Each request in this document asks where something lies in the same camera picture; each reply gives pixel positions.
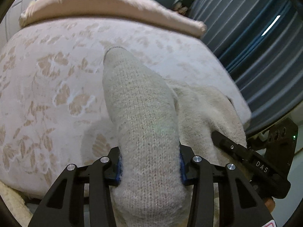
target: white cabinet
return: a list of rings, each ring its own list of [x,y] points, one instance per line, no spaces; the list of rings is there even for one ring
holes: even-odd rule
[[[20,30],[19,16],[33,0],[15,0],[0,24],[0,49]]]

